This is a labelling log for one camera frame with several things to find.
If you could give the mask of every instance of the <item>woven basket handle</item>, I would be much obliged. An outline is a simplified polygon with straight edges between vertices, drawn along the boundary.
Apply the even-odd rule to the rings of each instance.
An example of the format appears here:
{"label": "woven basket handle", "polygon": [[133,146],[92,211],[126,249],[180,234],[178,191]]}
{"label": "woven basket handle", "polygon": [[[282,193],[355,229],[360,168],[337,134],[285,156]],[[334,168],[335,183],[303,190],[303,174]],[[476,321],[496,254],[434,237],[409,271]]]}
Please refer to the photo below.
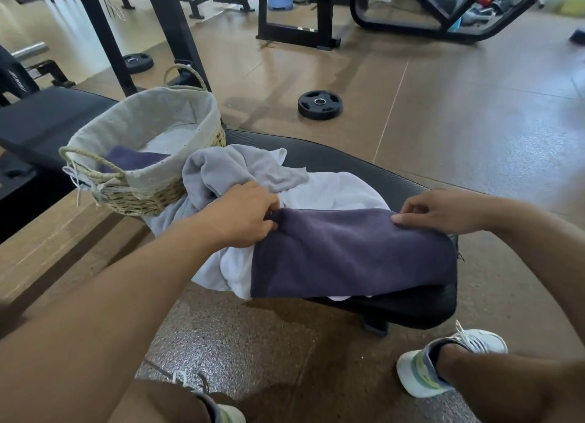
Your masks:
{"label": "woven basket handle", "polygon": [[199,72],[197,72],[195,69],[193,69],[190,65],[182,65],[180,63],[175,63],[174,65],[169,67],[167,69],[167,71],[165,72],[165,76],[163,77],[163,82],[164,82],[165,86],[167,85],[168,74],[175,69],[177,69],[179,72],[181,71],[181,69],[188,70],[189,72],[191,72],[201,83],[201,88],[205,92],[209,92],[207,86],[205,85],[205,81],[203,81],[203,78],[201,78],[201,75],[199,75]]}
{"label": "woven basket handle", "polygon": [[117,167],[115,164],[110,163],[105,158],[100,157],[99,155],[96,155],[96,154],[91,153],[91,152],[86,152],[86,151],[81,150],[81,149],[76,149],[75,147],[69,147],[69,146],[59,147],[59,155],[61,155],[61,157],[68,163],[69,163],[69,161],[71,161],[71,160],[69,160],[69,157],[67,156],[67,154],[70,152],[71,153],[78,153],[79,155],[83,155],[84,157],[91,158],[92,160],[95,160],[98,163],[109,167],[110,169],[112,169],[114,171],[114,175],[116,175],[116,177],[118,177],[118,178],[125,177],[125,173],[122,169]]}

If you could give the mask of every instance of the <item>person's right arm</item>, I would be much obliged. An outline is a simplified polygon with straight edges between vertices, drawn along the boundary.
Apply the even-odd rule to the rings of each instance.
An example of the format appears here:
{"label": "person's right arm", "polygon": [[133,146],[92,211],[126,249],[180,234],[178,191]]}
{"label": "person's right arm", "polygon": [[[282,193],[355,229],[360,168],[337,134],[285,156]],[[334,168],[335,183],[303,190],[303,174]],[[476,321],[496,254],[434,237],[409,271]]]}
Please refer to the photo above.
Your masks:
{"label": "person's right arm", "polygon": [[529,203],[458,190],[406,200],[392,220],[450,234],[493,232],[559,303],[585,344],[585,232]]}

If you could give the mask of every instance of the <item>basket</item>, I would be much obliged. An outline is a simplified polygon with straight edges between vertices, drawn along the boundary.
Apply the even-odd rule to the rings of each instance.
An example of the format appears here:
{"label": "basket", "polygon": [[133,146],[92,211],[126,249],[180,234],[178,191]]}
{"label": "basket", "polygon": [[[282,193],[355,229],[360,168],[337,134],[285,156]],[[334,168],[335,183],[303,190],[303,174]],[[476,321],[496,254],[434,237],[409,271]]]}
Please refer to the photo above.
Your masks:
{"label": "basket", "polygon": [[[190,66],[173,69],[193,73],[203,88],[157,87],[131,95],[76,132],[59,154],[67,165],[63,170],[80,190],[123,215],[158,215],[185,193],[181,172],[191,153],[204,147],[225,146],[225,132],[213,94]],[[104,159],[114,146],[132,150],[145,148],[166,136],[166,158],[137,170],[123,170]],[[111,172],[104,173],[100,164]]]}

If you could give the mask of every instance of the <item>purple cloth in basket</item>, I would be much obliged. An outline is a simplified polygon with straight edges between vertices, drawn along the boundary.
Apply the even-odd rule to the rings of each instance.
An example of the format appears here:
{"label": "purple cloth in basket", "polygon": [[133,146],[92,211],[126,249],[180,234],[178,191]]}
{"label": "purple cloth in basket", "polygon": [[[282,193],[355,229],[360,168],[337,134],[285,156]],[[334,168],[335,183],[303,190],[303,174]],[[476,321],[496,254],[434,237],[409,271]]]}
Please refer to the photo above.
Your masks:
{"label": "purple cloth in basket", "polygon": [[380,295],[457,280],[457,250],[434,231],[394,225],[384,209],[283,208],[254,247],[252,297]]}
{"label": "purple cloth in basket", "polygon": [[[156,152],[136,152],[124,146],[114,146],[104,157],[107,161],[115,164],[122,170],[143,169],[152,164],[164,160],[168,155]],[[98,171],[105,174],[113,172],[109,166],[99,164]]]}

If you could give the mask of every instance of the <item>person's left arm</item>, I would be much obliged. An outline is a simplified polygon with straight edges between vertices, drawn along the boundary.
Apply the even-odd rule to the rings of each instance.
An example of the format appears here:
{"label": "person's left arm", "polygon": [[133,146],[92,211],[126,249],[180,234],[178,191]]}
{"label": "person's left arm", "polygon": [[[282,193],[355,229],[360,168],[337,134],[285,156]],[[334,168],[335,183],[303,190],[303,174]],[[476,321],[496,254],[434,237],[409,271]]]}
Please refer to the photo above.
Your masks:
{"label": "person's left arm", "polygon": [[237,185],[0,341],[0,421],[105,422],[187,282],[274,227],[278,197]]}

